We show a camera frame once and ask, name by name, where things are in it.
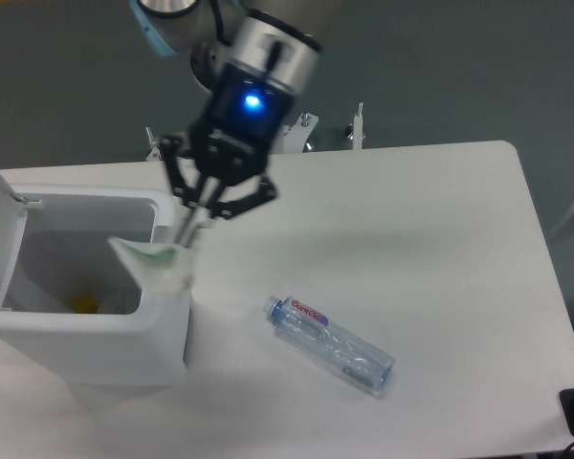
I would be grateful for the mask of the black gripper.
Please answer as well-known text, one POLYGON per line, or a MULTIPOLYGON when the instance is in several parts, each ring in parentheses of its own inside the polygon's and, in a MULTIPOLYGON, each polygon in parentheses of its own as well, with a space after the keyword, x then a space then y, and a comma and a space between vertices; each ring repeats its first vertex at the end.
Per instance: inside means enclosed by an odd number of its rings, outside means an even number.
POLYGON ((188 211, 173 236, 174 244, 191 249, 199 231, 215 220, 229 221, 277 198, 274 182, 259 174, 266 170, 271 147, 295 100, 269 81, 228 64, 189 136, 173 134, 158 140, 170 191, 188 211), (181 171, 180 159, 191 160, 199 171, 193 186, 181 171), (222 200, 229 186, 256 175, 254 191, 222 200), (209 177, 220 182, 206 196, 209 177))

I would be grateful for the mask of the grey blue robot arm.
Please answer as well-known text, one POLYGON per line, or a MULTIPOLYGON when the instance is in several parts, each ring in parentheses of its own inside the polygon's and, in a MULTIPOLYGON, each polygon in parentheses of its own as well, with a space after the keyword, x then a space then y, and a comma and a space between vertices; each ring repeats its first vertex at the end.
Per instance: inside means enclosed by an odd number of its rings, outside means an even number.
POLYGON ((192 243, 200 215, 229 220, 275 199, 269 157, 341 7, 330 1, 131 2, 158 55, 223 48, 200 117, 186 132, 151 142, 173 195, 189 211, 175 243, 192 243))

